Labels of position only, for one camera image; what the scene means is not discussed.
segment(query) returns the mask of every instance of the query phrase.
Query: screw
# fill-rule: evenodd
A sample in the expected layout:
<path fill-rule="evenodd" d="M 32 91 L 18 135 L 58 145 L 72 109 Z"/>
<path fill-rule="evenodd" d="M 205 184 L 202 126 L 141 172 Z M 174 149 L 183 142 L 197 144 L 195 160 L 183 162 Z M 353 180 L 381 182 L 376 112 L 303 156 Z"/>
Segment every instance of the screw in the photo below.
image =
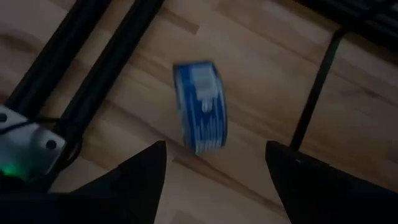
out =
<path fill-rule="evenodd" d="M 48 140 L 45 147 L 48 150 L 54 150 L 57 147 L 57 143 L 54 140 Z"/>
<path fill-rule="evenodd" d="M 7 115 L 5 113 L 0 113 L 0 122 L 4 123 L 7 121 Z"/>

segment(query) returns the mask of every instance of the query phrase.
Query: roll of tape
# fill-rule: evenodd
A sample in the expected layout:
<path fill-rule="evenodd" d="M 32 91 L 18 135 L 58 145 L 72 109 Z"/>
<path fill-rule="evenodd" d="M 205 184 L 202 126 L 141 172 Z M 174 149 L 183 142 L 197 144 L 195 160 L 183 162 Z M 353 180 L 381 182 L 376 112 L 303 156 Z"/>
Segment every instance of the roll of tape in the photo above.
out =
<path fill-rule="evenodd" d="M 185 147 L 195 154 L 223 147 L 228 121 L 223 86 L 214 64 L 174 65 L 174 85 Z"/>

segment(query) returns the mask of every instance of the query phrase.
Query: blue tape roll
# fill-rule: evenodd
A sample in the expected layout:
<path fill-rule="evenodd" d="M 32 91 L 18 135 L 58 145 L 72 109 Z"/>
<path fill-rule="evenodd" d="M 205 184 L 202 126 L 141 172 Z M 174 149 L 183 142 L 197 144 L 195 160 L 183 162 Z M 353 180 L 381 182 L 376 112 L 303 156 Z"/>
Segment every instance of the blue tape roll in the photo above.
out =
<path fill-rule="evenodd" d="M 214 64 L 174 65 L 174 85 L 185 147 L 195 154 L 223 147 L 228 121 L 223 86 Z"/>

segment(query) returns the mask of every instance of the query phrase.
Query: wooden floor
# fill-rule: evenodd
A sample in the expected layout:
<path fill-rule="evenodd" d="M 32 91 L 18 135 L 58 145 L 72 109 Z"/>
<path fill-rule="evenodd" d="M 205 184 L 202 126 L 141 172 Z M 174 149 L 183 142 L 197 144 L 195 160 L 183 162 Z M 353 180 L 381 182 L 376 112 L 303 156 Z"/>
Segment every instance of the wooden floor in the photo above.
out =
<path fill-rule="evenodd" d="M 113 1 L 44 115 L 61 115 L 132 2 Z M 73 3 L 0 2 L 2 100 Z M 336 27 L 315 18 L 289 0 L 166 0 L 87 130 L 81 158 L 53 189 L 75 189 L 164 139 L 157 223 L 289 222 L 264 151 L 270 139 L 289 143 Z M 398 191 L 398 68 L 381 58 L 342 41 L 302 151 Z M 201 59 L 222 76 L 229 135 L 223 149 L 194 157 L 182 146 L 172 64 Z"/>

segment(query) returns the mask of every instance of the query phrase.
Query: metal bracket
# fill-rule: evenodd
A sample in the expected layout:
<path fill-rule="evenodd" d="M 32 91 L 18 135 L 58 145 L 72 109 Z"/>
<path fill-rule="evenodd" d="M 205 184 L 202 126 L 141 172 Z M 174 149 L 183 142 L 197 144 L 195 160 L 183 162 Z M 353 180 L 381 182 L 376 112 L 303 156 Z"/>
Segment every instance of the metal bracket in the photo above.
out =
<path fill-rule="evenodd" d="M 27 121 L 27 118 L 0 105 L 0 129 Z M 37 123 L 0 136 L 0 170 L 28 181 L 47 174 L 66 142 Z"/>

